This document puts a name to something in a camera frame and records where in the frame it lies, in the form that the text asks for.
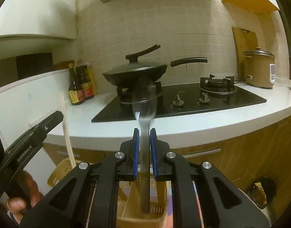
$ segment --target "silver screw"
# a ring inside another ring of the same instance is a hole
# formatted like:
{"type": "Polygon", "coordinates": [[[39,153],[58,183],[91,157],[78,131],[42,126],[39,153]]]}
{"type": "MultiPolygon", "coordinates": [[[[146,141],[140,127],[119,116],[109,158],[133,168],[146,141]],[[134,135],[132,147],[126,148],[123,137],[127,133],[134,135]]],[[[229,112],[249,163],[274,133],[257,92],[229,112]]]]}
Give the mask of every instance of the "silver screw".
{"type": "Polygon", "coordinates": [[[123,152],[116,152],[115,153],[115,157],[118,159],[122,159],[125,156],[125,154],[123,152]]]}
{"type": "Polygon", "coordinates": [[[212,164],[210,162],[203,162],[203,168],[210,169],[212,167],[212,164]]]}
{"type": "Polygon", "coordinates": [[[166,153],[166,156],[169,158],[169,159],[173,159],[176,157],[176,154],[174,152],[168,152],[166,153]]]}
{"type": "Polygon", "coordinates": [[[85,170],[86,168],[88,168],[88,163],[86,163],[86,162],[81,162],[81,163],[79,164],[79,169],[81,169],[81,170],[85,170]]]}

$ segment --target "triangular cutout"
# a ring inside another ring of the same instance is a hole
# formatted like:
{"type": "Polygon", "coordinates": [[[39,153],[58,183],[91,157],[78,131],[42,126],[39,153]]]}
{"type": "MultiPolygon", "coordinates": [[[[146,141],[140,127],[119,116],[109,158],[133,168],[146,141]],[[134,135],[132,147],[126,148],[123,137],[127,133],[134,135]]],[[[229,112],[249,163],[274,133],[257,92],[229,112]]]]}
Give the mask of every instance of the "triangular cutout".
{"type": "Polygon", "coordinates": [[[54,196],[54,198],[50,201],[50,205],[61,211],[64,211],[67,208],[76,181],[76,178],[70,180],[68,184],[62,190],[60,190],[56,196],[54,196]]]}
{"type": "Polygon", "coordinates": [[[225,209],[241,204],[241,200],[219,178],[214,177],[214,183],[225,209]]]}

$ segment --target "black glass cooktop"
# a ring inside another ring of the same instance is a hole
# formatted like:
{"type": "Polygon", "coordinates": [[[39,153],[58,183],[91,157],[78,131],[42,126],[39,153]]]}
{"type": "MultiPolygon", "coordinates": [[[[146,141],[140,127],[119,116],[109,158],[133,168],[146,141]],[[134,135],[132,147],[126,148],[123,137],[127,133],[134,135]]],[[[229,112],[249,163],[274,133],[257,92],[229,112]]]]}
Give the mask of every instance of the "black glass cooktop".
{"type": "MultiPolygon", "coordinates": [[[[162,96],[157,100],[158,117],[180,116],[195,113],[211,112],[265,103],[266,99],[236,86],[234,93],[229,95],[216,95],[207,93],[208,103],[199,102],[201,97],[200,84],[183,84],[162,87],[162,96]],[[184,101],[181,107],[175,107],[173,101],[177,95],[184,101]]],[[[120,104],[119,98],[114,98],[92,122],[111,122],[134,120],[132,106],[120,104]]]]}

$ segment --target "wooden cutting board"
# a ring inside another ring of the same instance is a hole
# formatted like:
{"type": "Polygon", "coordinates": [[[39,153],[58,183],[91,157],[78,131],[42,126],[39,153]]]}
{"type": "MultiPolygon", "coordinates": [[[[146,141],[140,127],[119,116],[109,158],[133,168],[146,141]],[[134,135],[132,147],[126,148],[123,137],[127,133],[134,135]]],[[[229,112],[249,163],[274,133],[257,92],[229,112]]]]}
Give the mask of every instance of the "wooden cutting board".
{"type": "Polygon", "coordinates": [[[256,33],[238,27],[232,27],[234,41],[237,55],[237,70],[239,73],[239,80],[245,80],[245,58],[243,52],[246,50],[253,50],[258,47],[256,33]]]}

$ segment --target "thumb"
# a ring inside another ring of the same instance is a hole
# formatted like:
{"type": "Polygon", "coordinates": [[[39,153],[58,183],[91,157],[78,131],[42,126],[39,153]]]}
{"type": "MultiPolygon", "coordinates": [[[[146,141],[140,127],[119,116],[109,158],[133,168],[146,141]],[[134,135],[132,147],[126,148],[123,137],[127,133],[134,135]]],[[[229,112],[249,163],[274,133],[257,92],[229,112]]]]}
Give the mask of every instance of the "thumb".
{"type": "Polygon", "coordinates": [[[8,200],[7,207],[9,211],[14,215],[14,218],[17,221],[17,223],[20,224],[23,218],[23,214],[21,211],[27,207],[26,202],[19,197],[12,198],[8,200]]]}

